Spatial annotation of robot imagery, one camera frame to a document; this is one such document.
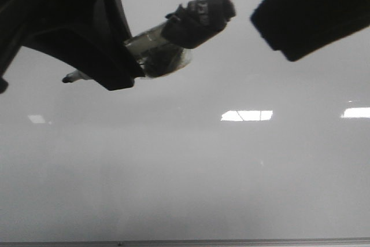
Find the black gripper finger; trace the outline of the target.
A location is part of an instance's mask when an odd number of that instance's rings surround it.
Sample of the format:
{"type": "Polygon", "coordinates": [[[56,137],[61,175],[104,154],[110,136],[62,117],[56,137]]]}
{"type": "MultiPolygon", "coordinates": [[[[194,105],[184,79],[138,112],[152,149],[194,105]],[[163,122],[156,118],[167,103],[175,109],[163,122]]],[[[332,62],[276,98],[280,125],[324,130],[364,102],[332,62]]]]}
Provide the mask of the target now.
{"type": "Polygon", "coordinates": [[[369,0],[262,0],[250,17],[289,61],[369,27],[369,0]]]}
{"type": "Polygon", "coordinates": [[[143,69],[121,0],[1,0],[1,73],[21,47],[50,55],[107,90],[130,88],[143,69]]]}

